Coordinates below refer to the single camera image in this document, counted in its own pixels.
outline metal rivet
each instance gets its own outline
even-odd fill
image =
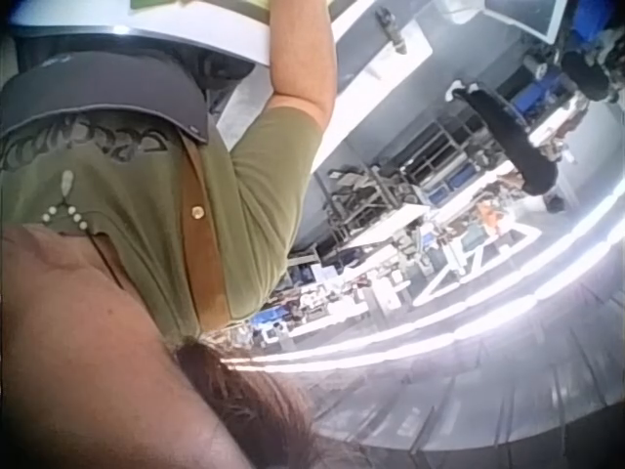
[[[202,218],[204,218],[204,215],[206,215],[206,212],[204,212],[204,208],[199,206],[199,205],[195,205],[192,209],[191,209],[191,216],[195,219],[195,220],[200,220]]]

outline short sleeve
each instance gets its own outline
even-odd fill
[[[303,111],[275,107],[252,123],[230,153],[248,216],[277,242],[268,246],[274,254],[286,257],[293,244],[322,136]]]

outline shoulder strap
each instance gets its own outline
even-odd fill
[[[181,134],[187,157],[182,169],[182,229],[187,278],[202,332],[230,322],[226,281],[197,145]]]

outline desk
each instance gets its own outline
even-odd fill
[[[373,3],[331,1],[335,40]],[[24,0],[16,8],[11,24],[21,36],[132,34],[203,46],[267,65],[269,27],[262,11],[257,5],[238,0],[194,1],[185,6],[175,3],[137,11],[131,10],[130,0]]]

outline olive green shirt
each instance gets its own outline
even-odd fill
[[[212,129],[200,147],[233,320],[255,313],[286,269],[321,137],[311,117],[280,107],[232,151]],[[197,335],[181,233],[184,151],[173,125],[132,112],[28,124],[2,141],[2,220],[107,235],[163,335]]]

